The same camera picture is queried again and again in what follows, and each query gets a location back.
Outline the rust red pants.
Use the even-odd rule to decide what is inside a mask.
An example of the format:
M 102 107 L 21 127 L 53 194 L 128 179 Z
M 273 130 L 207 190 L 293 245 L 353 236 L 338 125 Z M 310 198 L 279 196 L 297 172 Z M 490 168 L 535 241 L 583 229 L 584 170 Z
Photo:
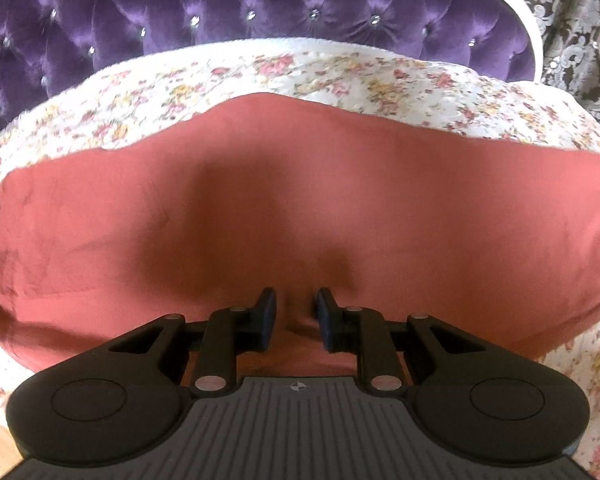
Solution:
M 247 372 L 347 373 L 312 318 L 324 286 L 542 356 L 600 321 L 600 155 L 253 94 L 0 183 L 0 345 L 31 370 L 272 287 Z

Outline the purple tufted headboard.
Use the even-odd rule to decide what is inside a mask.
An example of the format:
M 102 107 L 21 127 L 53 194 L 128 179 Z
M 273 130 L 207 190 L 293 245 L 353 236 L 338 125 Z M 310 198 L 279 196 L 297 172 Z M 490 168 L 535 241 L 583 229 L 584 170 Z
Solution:
M 320 38 L 538 79 L 524 0 L 0 0 L 0 131 L 131 58 L 247 38 Z

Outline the floral bed sheet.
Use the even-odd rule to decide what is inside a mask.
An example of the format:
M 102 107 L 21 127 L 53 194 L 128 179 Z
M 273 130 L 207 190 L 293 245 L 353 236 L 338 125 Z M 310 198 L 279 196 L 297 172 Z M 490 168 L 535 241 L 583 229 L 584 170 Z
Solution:
M 127 148 L 227 101 L 274 94 L 467 139 L 600 155 L 600 125 L 567 93 L 468 68 L 318 40 L 244 40 L 155 54 L 102 70 L 0 134 L 12 171 L 88 150 Z M 575 379 L 592 405 L 577 455 L 600 479 L 600 321 L 536 359 Z M 0 345 L 0 419 L 37 370 Z

